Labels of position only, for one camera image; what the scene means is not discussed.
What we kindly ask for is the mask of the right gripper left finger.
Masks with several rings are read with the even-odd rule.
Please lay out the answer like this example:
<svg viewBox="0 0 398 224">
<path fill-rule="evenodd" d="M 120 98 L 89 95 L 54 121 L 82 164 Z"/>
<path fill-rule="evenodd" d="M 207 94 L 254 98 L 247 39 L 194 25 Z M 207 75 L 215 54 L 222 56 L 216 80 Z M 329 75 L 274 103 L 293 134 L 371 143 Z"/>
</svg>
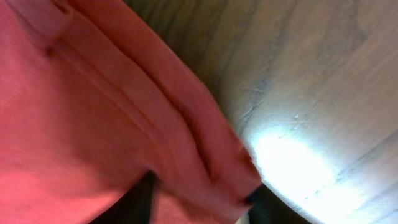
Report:
<svg viewBox="0 0 398 224">
<path fill-rule="evenodd" d="M 107 211 L 90 224 L 150 224 L 152 199 L 158 178 L 148 172 Z"/>
</svg>

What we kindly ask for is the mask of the red t-shirt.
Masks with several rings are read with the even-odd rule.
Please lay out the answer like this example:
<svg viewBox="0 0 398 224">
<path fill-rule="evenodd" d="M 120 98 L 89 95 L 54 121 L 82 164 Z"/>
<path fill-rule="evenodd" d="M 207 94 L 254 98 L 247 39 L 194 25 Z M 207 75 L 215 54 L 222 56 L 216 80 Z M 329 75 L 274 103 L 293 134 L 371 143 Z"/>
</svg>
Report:
<svg viewBox="0 0 398 224">
<path fill-rule="evenodd" d="M 260 185 L 207 87 L 122 1 L 1 2 L 1 222 L 234 223 Z"/>
</svg>

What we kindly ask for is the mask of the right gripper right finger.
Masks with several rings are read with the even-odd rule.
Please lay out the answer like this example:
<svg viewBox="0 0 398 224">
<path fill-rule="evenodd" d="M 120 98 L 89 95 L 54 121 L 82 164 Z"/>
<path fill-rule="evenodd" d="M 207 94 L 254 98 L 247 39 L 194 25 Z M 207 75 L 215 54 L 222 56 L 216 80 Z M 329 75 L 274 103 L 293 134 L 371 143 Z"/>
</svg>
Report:
<svg viewBox="0 0 398 224">
<path fill-rule="evenodd" d="M 250 224 L 310 224 L 264 184 L 250 194 L 246 201 L 252 205 L 248 211 Z"/>
</svg>

